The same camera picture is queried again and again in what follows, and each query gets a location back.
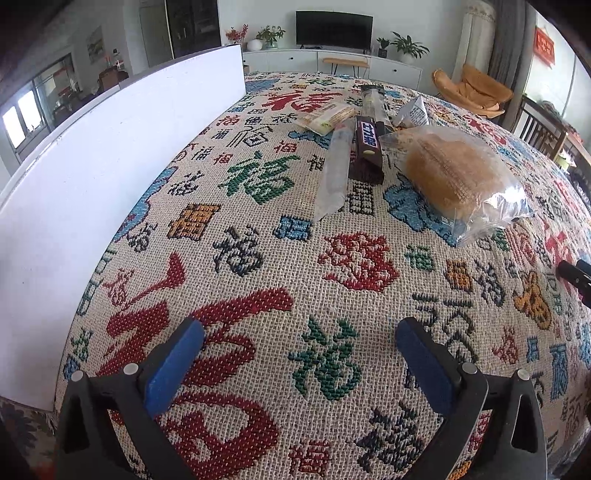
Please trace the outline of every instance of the tv screen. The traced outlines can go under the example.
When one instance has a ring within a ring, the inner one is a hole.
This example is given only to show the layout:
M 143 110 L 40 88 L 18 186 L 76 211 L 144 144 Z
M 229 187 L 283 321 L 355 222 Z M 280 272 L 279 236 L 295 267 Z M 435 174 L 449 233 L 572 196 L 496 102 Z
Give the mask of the tv screen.
M 374 18 L 341 12 L 295 12 L 295 42 L 298 45 L 371 49 Z

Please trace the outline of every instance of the leather chair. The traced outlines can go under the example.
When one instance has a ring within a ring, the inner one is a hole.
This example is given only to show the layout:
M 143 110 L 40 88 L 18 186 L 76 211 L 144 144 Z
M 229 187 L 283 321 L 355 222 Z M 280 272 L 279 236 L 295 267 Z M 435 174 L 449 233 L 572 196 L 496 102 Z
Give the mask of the leather chair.
M 441 69 L 433 72 L 433 83 L 448 102 L 487 118 L 505 113 L 501 105 L 513 97 L 505 85 L 468 64 L 462 67 L 460 83 L 453 83 Z

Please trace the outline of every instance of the tablecloth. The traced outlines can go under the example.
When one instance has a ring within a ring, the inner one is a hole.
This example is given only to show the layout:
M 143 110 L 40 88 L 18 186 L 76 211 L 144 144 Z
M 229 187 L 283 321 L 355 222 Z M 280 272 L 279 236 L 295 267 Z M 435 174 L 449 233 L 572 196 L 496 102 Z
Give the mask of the tablecloth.
M 531 373 L 548 453 L 581 435 L 591 315 L 555 265 L 591 252 L 583 203 L 527 144 L 424 96 L 433 124 L 479 137 L 501 156 L 536 216 L 457 248 L 388 157 L 383 185 L 349 180 L 343 209 L 312 224 L 330 136 L 295 121 L 334 100 L 361 106 L 367 83 L 246 78 L 246 96 L 171 159 L 98 263 L 64 351 L 57 408 L 72 372 L 106 375 L 141 362 L 192 315 L 205 347 L 158 421 L 198 478 L 398 478 L 442 421 L 395 348 L 397 323 L 414 316 L 459 361 Z M 385 91 L 392 111 L 417 95 Z

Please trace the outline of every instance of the red wall decoration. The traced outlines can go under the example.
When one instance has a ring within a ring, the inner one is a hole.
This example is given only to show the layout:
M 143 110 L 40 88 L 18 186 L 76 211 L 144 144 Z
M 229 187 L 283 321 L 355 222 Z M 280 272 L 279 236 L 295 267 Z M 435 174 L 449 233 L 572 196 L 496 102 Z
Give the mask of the red wall decoration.
M 554 65 L 554 41 L 539 27 L 535 28 L 534 53 L 548 67 Z

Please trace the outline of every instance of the plant pot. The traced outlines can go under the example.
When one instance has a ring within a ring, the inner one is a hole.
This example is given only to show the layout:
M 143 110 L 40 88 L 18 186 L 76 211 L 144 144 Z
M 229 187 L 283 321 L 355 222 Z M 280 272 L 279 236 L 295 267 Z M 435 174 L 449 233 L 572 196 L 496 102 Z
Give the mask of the plant pot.
M 417 61 L 416 57 L 411 55 L 410 53 L 400 53 L 398 55 L 398 61 L 405 63 L 406 65 L 414 65 L 415 61 Z
M 248 51 L 259 51 L 262 49 L 262 41 L 255 38 L 246 44 Z

